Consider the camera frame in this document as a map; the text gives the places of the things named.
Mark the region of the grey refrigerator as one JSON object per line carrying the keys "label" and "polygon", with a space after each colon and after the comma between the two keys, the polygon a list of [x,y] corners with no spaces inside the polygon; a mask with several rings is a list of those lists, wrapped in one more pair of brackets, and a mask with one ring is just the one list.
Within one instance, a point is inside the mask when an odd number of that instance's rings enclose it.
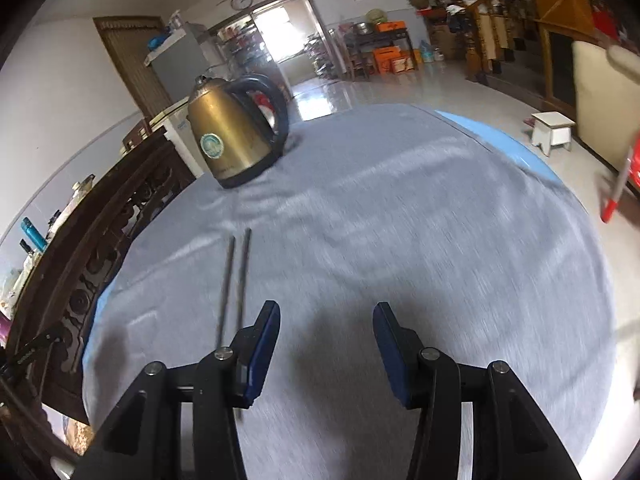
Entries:
{"label": "grey refrigerator", "polygon": [[229,66],[204,25],[186,22],[144,60],[175,103],[190,96],[196,78],[230,79]]}

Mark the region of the gold glitter bag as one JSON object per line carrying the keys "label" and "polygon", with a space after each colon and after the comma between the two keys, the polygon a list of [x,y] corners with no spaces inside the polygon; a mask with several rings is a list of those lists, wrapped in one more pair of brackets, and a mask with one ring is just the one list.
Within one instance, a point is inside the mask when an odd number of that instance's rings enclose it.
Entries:
{"label": "gold glitter bag", "polygon": [[78,455],[84,455],[94,437],[92,428],[83,422],[64,416],[63,431],[66,444]]}

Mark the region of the carved dark wooden sideboard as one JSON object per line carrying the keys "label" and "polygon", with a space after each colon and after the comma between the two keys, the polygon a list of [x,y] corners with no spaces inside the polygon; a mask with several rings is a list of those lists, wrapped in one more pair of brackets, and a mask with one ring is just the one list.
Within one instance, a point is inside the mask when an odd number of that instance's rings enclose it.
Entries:
{"label": "carved dark wooden sideboard", "polygon": [[18,296],[6,352],[14,356],[54,323],[63,339],[29,367],[49,408],[86,422],[82,357],[96,304],[134,239],[195,178],[175,145],[156,132],[125,155],[55,233]]}

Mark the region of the round wall clock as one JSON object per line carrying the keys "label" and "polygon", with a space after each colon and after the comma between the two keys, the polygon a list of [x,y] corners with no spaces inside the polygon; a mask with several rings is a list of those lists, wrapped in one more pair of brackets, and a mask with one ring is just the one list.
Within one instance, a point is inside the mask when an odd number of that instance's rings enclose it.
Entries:
{"label": "round wall clock", "polygon": [[253,0],[231,0],[231,7],[235,11],[244,11],[253,5]]}

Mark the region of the small white wooden stool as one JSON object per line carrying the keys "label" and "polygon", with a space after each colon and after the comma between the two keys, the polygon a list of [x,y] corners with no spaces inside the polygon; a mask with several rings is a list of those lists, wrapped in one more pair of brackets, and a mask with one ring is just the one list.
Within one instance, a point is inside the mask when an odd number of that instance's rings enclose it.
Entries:
{"label": "small white wooden stool", "polygon": [[573,128],[576,125],[574,120],[559,112],[535,113],[532,118],[532,144],[540,148],[544,156],[549,157],[557,146],[567,151],[572,149]]}

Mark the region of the wooden stair railing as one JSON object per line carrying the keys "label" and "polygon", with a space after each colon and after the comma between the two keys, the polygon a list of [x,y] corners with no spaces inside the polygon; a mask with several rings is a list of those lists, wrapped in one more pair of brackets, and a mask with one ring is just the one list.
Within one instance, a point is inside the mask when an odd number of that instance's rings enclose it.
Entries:
{"label": "wooden stair railing", "polygon": [[465,36],[466,78],[484,84],[488,74],[499,75],[506,52],[514,47],[506,0],[474,0],[463,5],[469,25]]}

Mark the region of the gold electric kettle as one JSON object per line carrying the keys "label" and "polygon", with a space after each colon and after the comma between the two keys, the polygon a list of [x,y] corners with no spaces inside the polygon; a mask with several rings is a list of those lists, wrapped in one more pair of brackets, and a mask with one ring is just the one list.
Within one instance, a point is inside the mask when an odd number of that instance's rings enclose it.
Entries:
{"label": "gold electric kettle", "polygon": [[228,81],[199,76],[188,102],[196,144],[223,188],[257,178],[282,156],[290,132],[288,104],[262,74]]}

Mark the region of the dark chopstick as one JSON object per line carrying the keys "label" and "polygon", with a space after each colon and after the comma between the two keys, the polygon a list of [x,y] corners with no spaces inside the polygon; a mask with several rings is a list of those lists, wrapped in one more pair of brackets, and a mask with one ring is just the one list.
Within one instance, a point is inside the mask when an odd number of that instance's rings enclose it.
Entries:
{"label": "dark chopstick", "polygon": [[226,317],[227,317],[227,311],[228,311],[228,301],[229,301],[230,284],[231,284],[231,277],[232,277],[232,270],[233,270],[234,250],[235,250],[235,237],[230,236],[228,240],[226,258],[224,259],[224,275],[222,276],[222,282],[221,282],[218,324],[217,324],[216,341],[215,341],[216,348],[222,345],[222,338],[224,338],[224,324],[226,324]]}
{"label": "dark chopstick", "polygon": [[236,288],[236,328],[240,330],[243,327],[243,318],[245,310],[245,292],[246,277],[248,268],[248,257],[250,256],[250,238],[252,237],[252,229],[246,228],[243,233],[241,245],[241,258],[239,267],[239,281]]}

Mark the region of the blue water jug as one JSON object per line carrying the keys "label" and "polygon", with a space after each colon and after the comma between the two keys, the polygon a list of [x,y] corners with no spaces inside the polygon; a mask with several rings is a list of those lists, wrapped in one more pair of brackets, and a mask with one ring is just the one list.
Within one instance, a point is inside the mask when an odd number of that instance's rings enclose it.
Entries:
{"label": "blue water jug", "polygon": [[434,62],[434,51],[432,46],[427,41],[422,40],[420,42],[419,50],[420,50],[422,62],[424,64]]}

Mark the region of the grey round tablecloth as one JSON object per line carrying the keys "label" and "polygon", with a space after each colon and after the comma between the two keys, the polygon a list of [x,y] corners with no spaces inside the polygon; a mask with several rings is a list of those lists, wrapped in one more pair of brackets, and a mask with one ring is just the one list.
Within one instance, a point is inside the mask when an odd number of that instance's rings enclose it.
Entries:
{"label": "grey round tablecloth", "polygon": [[386,301],[456,361],[508,362],[579,460],[599,425],[614,358],[613,292],[596,230],[556,179],[413,105],[301,122],[284,156],[233,190],[203,176],[132,242],[96,311],[82,396],[99,427],[146,363],[236,333],[273,300],[280,335],[262,395],[239,426],[253,479],[401,479],[416,413],[394,398],[372,330]]}

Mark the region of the orange cardboard box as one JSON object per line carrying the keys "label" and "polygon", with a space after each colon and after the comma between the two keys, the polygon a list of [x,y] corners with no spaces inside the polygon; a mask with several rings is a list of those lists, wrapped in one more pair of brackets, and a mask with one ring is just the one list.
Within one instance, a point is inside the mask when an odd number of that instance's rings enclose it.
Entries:
{"label": "orange cardboard box", "polygon": [[385,74],[392,70],[393,60],[401,57],[401,50],[396,46],[376,48],[372,51],[372,55],[378,73]]}

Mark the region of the red plastic child chair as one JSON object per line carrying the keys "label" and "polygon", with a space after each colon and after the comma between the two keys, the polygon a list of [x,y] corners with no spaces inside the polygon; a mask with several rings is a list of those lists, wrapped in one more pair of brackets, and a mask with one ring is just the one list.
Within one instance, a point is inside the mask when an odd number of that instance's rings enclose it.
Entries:
{"label": "red plastic child chair", "polygon": [[600,218],[604,223],[608,223],[617,209],[620,199],[623,196],[624,188],[628,182],[632,182],[635,186],[639,185],[639,152],[640,139],[634,140],[634,143],[628,148],[622,169],[618,173],[612,191],[608,194],[601,211]]}

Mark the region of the dark wooden side table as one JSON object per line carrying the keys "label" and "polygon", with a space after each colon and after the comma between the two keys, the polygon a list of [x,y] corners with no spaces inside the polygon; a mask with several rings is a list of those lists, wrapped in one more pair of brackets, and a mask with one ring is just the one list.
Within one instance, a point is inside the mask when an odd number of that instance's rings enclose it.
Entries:
{"label": "dark wooden side table", "polygon": [[368,80],[372,74],[378,74],[372,55],[376,48],[396,46],[401,50],[401,57],[393,60],[392,74],[398,73],[396,66],[399,61],[404,62],[405,70],[418,68],[416,49],[406,28],[375,30],[367,34],[348,32],[343,41],[347,51],[347,73],[351,80],[356,80],[358,76]]}

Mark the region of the white chest freezer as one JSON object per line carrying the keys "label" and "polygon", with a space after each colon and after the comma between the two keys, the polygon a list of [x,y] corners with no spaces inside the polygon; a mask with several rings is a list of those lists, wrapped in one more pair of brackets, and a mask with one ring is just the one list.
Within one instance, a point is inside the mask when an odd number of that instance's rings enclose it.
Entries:
{"label": "white chest freezer", "polygon": [[164,136],[175,145],[175,149],[197,179],[209,172],[208,166],[196,144],[188,121],[186,96],[157,114],[151,121],[153,131],[164,129]]}

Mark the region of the cream leather sofa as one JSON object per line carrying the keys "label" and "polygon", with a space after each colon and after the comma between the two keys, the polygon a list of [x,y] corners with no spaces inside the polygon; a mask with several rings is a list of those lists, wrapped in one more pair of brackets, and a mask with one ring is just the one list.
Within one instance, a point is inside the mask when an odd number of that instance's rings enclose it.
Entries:
{"label": "cream leather sofa", "polygon": [[639,135],[639,55],[576,41],[573,60],[578,136],[620,169]]}

